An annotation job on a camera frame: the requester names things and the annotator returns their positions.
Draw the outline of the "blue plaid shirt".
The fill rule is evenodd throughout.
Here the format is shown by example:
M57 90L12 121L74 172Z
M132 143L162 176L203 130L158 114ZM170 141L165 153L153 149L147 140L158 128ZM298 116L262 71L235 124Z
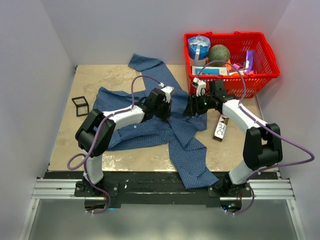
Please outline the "blue plaid shirt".
M154 79L174 87L171 116L168 121L158 117L128 125L113 132L109 151L122 151L168 144L169 157L186 189L208 187L218 178L206 166L207 148L195 138L198 131L207 129L207 115L187 117L183 115L188 102L188 93L176 81L165 63L156 58L134 54L128 66L142 73L145 90L133 95L124 91L111 91L104 87L98 90L93 107L101 112L126 108L132 99L139 100L149 95L158 85Z

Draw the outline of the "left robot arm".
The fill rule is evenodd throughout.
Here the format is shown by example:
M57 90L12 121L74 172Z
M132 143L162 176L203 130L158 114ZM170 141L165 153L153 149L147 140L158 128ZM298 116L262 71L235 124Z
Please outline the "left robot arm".
M93 109L78 131L75 139L83 156L80 163L84 166L83 184L92 196L105 194L103 184L102 155L107 150L114 131L123 127L139 124L157 117L167 120L171 114L172 95L175 88L165 86L154 88L147 97L143 97L132 105L115 111Z

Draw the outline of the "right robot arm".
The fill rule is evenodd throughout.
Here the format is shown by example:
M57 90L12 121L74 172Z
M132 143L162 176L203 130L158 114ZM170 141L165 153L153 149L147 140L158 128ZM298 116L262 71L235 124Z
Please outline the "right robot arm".
M279 134L280 127L259 119L234 94L228 94L222 79L205 83L195 77L191 85L195 93L188 96L185 116L194 117L214 109L232 120L245 135L243 160L224 175L217 188L222 195L233 197L245 187L251 175L282 161L282 142L269 132Z

